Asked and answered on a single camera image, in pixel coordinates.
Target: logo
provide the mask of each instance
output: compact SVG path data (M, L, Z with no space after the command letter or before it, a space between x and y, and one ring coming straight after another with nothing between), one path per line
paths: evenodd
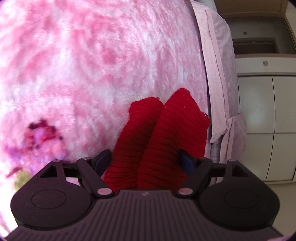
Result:
M143 193L142 193L142 196L145 196L145 197L146 197L146 196L148 196L149 194L150 194L149 192L143 192Z

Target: white wardrobe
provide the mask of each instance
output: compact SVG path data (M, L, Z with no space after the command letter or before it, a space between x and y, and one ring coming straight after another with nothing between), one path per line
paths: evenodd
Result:
M243 163L263 181L292 182L296 169L296 75L252 75L238 74L240 111L248 127Z

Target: floor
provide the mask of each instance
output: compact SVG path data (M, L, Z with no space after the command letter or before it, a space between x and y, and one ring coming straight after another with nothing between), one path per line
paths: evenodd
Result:
M274 227L283 235L296 232L296 183L276 184L269 187L280 199L280 210Z

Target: circular pad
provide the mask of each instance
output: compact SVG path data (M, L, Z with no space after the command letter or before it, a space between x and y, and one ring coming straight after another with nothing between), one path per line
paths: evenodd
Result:
M57 190L43 190L33 195L32 203L41 209L54 209L62 206L66 201L66 195Z
M248 209L257 205L259 199L255 192L246 189L237 189L227 192L225 202L234 208Z

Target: pink bedsheet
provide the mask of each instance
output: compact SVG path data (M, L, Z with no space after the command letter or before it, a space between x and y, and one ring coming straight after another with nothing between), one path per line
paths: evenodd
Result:
M0 234L15 190L52 159L113 149L133 101L184 87L208 113L189 0L0 1Z

